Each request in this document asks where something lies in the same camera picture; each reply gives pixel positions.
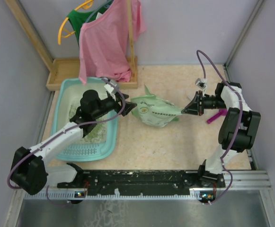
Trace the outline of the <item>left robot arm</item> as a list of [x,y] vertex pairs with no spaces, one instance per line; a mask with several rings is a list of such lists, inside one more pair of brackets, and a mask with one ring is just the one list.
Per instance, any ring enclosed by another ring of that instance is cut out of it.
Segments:
[[48,163],[69,145],[86,137],[99,123],[99,118],[110,111],[126,116],[136,106],[128,102],[129,96],[117,92],[100,99],[97,91],[83,93],[75,115],[62,129],[31,148],[16,150],[7,184],[12,189],[23,189],[30,195],[39,193],[44,187],[78,188],[84,183],[84,171],[68,162],[63,166],[48,167]]

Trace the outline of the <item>magenta litter scoop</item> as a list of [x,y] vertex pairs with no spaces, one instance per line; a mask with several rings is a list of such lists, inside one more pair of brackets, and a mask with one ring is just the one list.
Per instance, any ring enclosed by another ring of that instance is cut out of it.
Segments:
[[210,117],[206,123],[207,124],[211,124],[212,122],[214,122],[215,120],[217,120],[219,117],[221,116],[225,116],[227,114],[227,110],[226,109],[220,109],[215,115],[213,115],[212,117]]

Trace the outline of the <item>green cat litter bag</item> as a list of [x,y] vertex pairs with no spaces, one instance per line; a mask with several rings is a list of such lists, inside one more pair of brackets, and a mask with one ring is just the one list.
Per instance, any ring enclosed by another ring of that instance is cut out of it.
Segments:
[[182,115],[182,108],[175,106],[168,100],[160,99],[152,94],[144,86],[145,95],[131,98],[131,102],[137,107],[132,110],[133,116],[140,119],[144,124],[162,128],[171,121],[177,121]]

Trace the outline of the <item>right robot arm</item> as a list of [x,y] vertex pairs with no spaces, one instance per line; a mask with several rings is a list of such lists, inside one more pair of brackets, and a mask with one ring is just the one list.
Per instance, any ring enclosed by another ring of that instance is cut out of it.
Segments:
[[224,167],[232,158],[252,148],[261,114],[251,110],[243,98],[241,85],[233,82],[218,83],[212,96],[197,91],[181,113],[201,116],[206,109],[225,109],[227,114],[219,130],[219,145],[199,166],[197,181],[202,187],[224,187]]

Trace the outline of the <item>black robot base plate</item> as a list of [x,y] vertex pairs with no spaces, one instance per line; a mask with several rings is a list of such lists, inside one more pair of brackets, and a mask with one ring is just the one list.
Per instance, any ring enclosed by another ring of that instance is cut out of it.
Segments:
[[189,195],[192,188],[223,188],[223,175],[201,176],[188,170],[83,170],[70,183],[58,183],[59,189],[86,189],[88,195],[173,196]]

